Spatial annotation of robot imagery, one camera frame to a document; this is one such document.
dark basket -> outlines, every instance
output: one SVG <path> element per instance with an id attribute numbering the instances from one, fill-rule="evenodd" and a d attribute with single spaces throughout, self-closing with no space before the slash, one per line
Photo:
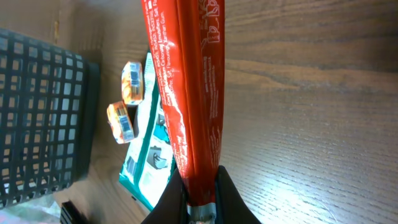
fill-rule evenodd
<path id="1" fill-rule="evenodd" d="M 99 87 L 96 64 L 0 29 L 0 208 L 88 172 Z"/>

plastic basket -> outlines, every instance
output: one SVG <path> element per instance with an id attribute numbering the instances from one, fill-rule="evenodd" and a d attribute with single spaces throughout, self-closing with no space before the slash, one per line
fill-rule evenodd
<path id="1" fill-rule="evenodd" d="M 0 208 L 87 173 L 99 86 L 80 55 L 0 29 Z"/>

wooden surface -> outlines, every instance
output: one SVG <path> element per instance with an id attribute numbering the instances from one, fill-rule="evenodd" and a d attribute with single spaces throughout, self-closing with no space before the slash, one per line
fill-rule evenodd
<path id="1" fill-rule="evenodd" d="M 140 223 L 105 109 L 121 99 L 124 64 L 146 55 L 141 4 L 53 8 L 57 44 L 102 69 L 89 177 L 55 196 L 95 223 Z M 258 219 L 398 223 L 398 1 L 226 0 L 225 31 L 221 164 Z"/>

small snack packet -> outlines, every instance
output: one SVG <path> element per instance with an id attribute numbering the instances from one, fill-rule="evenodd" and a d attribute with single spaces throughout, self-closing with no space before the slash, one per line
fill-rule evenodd
<path id="1" fill-rule="evenodd" d="M 144 79 L 139 62 L 128 62 L 123 68 L 122 99 L 128 106 L 138 105 L 144 99 Z"/>
<path id="2" fill-rule="evenodd" d="M 134 139 L 133 127 L 126 105 L 122 101 L 110 104 L 106 113 L 108 114 L 108 123 L 111 125 L 113 137 L 117 143 L 123 144 Z"/>

black object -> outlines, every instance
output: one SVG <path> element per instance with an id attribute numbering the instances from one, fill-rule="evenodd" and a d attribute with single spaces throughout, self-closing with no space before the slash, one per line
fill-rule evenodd
<path id="1" fill-rule="evenodd" d="M 62 203 L 61 208 L 61 224 L 86 224 L 88 223 L 86 217 L 84 217 L 80 212 L 76 209 L 76 207 L 69 202 Z"/>
<path id="2" fill-rule="evenodd" d="M 87 174 L 99 87 L 96 64 L 0 29 L 0 208 Z"/>
<path id="3" fill-rule="evenodd" d="M 188 223 L 187 192 L 176 169 L 158 204 L 143 224 Z M 260 223 L 243 202 L 225 167 L 219 166 L 216 177 L 217 224 Z"/>

